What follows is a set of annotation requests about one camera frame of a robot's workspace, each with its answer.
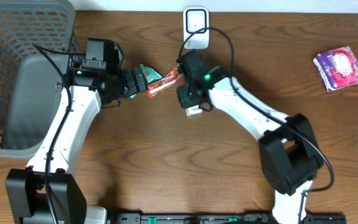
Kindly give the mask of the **orange tissue packet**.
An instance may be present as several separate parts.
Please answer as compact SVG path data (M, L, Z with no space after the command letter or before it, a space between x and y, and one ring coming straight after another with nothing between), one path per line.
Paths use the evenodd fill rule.
M203 112L203 110L198 105L187 108L185 111L187 116L194 116Z

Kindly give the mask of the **red orange snack wrapper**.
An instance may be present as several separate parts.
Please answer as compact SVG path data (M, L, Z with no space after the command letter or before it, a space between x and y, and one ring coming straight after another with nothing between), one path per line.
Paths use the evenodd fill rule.
M163 90L171 87L172 85L174 85L177 81L180 80L180 78L182 76L183 75L178 70L178 65L176 65L161 80L158 80L158 81L156 81L154 83L148 84L148 90L146 91L147 97L148 98L153 98L155 95L157 95L161 91L163 91Z

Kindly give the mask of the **teal wipes packet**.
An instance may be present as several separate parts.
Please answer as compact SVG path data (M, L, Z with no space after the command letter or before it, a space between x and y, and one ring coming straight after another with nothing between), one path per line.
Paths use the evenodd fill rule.
M147 85L155 83L162 79L161 74L154 70L152 67L140 64L138 67L130 68L132 82L134 88L131 89L130 98L134 98L138 93L143 93L149 88Z

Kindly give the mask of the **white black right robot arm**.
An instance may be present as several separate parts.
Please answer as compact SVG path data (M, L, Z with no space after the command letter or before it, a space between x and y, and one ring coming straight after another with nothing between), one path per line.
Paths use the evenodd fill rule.
M275 190L272 215L278 223L302 223L306 196L325 158L310 122L302 114L279 112L249 93L221 67L178 66L185 84L178 88L181 107L203 109L207 103L237 121L259 144L262 172Z

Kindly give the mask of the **purple pad package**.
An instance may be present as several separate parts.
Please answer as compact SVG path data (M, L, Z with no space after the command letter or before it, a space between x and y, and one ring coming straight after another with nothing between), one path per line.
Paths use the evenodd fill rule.
M358 60L349 46L320 53L313 63L327 92L358 84Z

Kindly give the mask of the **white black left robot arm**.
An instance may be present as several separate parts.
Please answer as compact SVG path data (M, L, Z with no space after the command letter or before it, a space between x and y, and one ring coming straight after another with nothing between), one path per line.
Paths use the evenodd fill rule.
M91 123L114 100L147 90L140 67L71 68L60 105L25 169L11 169L6 190L14 223L110 223L107 208L89 205L75 180Z

